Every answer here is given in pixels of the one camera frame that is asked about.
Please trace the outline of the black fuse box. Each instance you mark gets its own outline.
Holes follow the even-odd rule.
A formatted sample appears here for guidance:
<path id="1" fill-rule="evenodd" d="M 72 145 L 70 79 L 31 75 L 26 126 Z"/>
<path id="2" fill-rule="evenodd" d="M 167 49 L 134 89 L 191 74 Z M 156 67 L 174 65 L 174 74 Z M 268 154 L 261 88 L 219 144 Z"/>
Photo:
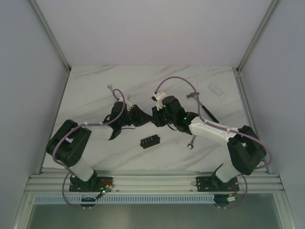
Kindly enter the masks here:
<path id="1" fill-rule="evenodd" d="M 160 143 L 160 137 L 158 135 L 153 135 L 153 136 L 147 137 L 145 139 L 142 139 L 140 141 L 140 146 L 143 149 L 147 149 L 147 148 L 155 146 L 159 143 Z"/>

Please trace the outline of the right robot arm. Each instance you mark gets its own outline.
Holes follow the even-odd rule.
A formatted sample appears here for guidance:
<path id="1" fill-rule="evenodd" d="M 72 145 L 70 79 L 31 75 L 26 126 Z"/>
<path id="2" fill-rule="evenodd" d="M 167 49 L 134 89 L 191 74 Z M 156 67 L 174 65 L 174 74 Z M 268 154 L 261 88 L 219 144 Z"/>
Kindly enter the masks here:
<path id="1" fill-rule="evenodd" d="M 267 154 L 253 129 L 246 125 L 238 129 L 205 120 L 197 113 L 186 112 L 177 98 L 163 92 L 153 95 L 152 99 L 156 102 L 152 116 L 157 127 L 174 125 L 182 133 L 227 146 L 230 161 L 221 164 L 211 175 L 211 185 L 216 190 L 224 189 L 238 175 L 252 174 Z"/>

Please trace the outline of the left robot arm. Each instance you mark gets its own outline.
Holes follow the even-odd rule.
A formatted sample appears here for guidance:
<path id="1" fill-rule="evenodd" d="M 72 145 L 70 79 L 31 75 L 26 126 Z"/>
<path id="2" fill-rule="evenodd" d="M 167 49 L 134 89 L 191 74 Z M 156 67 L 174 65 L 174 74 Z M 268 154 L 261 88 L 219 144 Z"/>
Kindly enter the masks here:
<path id="1" fill-rule="evenodd" d="M 137 105 L 115 102 L 111 113 L 102 122 L 78 124 L 66 120 L 46 146 L 46 152 L 55 163 L 63 166 L 71 175 L 81 180 L 80 186 L 87 192 L 97 188 L 95 171 L 82 158 L 86 145 L 94 131 L 104 140 L 115 139 L 125 126 L 140 127 L 153 120 Z"/>

